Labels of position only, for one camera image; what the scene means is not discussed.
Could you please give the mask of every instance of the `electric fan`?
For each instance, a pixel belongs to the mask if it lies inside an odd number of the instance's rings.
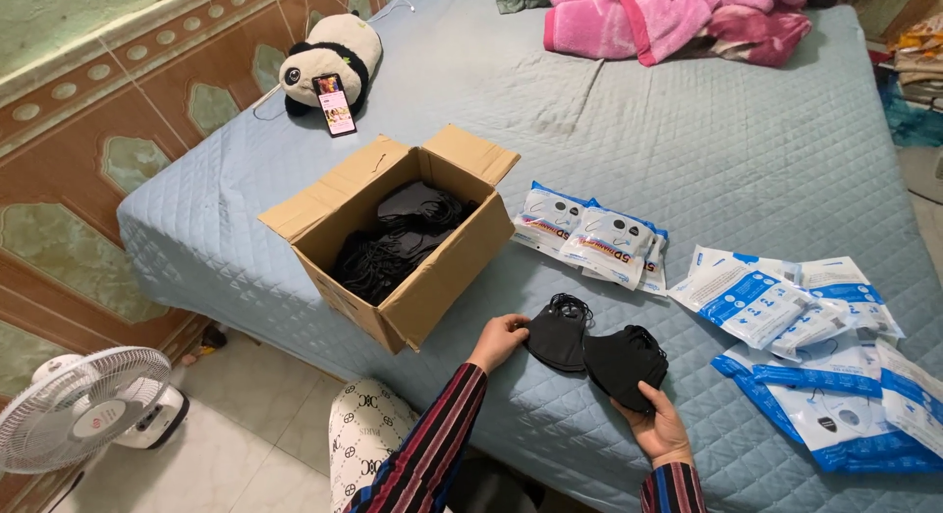
[[[0,413],[0,471],[55,471],[112,441],[159,447],[190,408],[170,374],[170,360],[146,347],[49,360]]]

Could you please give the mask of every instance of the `panda plush toy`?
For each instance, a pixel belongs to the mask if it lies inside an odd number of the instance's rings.
[[[278,71],[285,90],[285,111],[301,116],[320,107],[313,80],[337,73],[351,114],[356,115],[367,99],[367,86],[381,54],[380,36],[356,15],[324,17],[306,40],[289,49],[289,57]]]

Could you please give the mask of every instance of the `pink blanket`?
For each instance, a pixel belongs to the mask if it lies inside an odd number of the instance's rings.
[[[723,17],[714,20],[720,32],[730,39],[721,41],[765,44],[779,54],[772,57],[768,51],[756,51],[755,59],[746,61],[762,64],[782,64],[796,43],[808,33],[809,22],[797,10],[805,0],[551,0],[554,7],[547,12],[544,25],[544,47],[556,52],[568,52],[588,58],[622,59],[637,56],[644,65],[654,65],[684,47],[693,38],[705,35],[714,13],[728,9]],[[731,21],[748,18],[753,26],[762,23],[765,36],[748,32],[749,25],[737,28]]]

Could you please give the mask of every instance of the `phone screen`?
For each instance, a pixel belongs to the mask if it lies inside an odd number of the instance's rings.
[[[347,97],[338,75],[328,75],[315,79],[318,82],[318,99],[321,100],[321,109],[327,119],[327,131],[332,137],[346,135],[357,131],[354,118],[351,116]]]

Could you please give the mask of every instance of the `bed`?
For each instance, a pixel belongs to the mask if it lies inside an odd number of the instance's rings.
[[[647,327],[687,423],[714,511],[937,511],[938,476],[818,471],[712,357],[734,340],[669,300],[583,277],[508,243],[421,347],[389,355],[329,310],[288,243],[255,217],[384,133],[420,144],[446,123],[519,152],[498,185],[508,212],[532,180],[670,231],[669,284],[695,244],[792,261],[850,255],[943,375],[943,292],[903,188],[855,12],[810,12],[785,69],[720,60],[590,61],[542,49],[542,10],[494,0],[409,0],[372,23],[386,51],[355,136],[284,114],[281,94],[213,133],[118,210],[144,291],[207,314],[343,378],[373,376],[429,404],[486,320],[534,314],[568,292],[594,335]],[[601,511],[638,511],[650,466],[582,374],[525,351],[490,380],[472,443]]]

